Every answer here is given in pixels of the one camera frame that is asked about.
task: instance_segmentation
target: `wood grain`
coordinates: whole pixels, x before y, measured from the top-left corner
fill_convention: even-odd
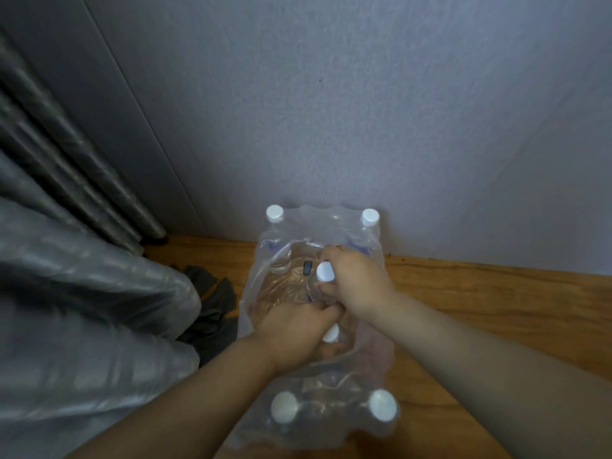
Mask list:
[[[148,246],[162,264],[203,266],[228,277],[241,295],[255,244],[172,236]],[[485,331],[522,343],[612,380],[612,277],[386,257],[404,293]],[[402,418],[385,440],[357,432],[342,448],[287,451],[259,445],[222,450],[221,458],[507,458],[501,446],[401,348],[387,374]]]

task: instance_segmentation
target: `hand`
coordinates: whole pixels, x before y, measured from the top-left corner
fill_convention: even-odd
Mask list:
[[[262,345],[272,359],[277,375],[280,375],[308,361],[332,357],[346,349],[342,343],[322,342],[344,312],[340,303],[331,306],[322,303],[276,306],[250,338]]]
[[[315,286],[368,323],[372,323],[380,308],[397,294],[378,264],[347,246],[326,246],[321,261],[332,263],[335,283],[317,282]]]

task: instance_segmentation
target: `gray curtain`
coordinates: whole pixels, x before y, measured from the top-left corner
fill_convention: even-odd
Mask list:
[[[0,457],[59,458],[199,365],[163,227],[0,35]]]

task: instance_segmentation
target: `forearm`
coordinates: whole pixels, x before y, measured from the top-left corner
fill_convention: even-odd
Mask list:
[[[612,384],[404,295],[373,324],[517,457],[612,456]]]
[[[275,376],[251,337],[240,339],[154,401],[76,450],[71,458],[209,458]]]

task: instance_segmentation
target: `black cloth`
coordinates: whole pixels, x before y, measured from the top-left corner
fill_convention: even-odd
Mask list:
[[[178,270],[174,264],[170,267]],[[202,367],[236,340],[238,318],[225,318],[228,312],[236,308],[236,293],[227,278],[218,282],[217,278],[203,267],[187,266],[182,273],[188,276],[200,296],[215,287],[213,292],[202,300],[202,310],[195,322],[177,339],[195,348]]]

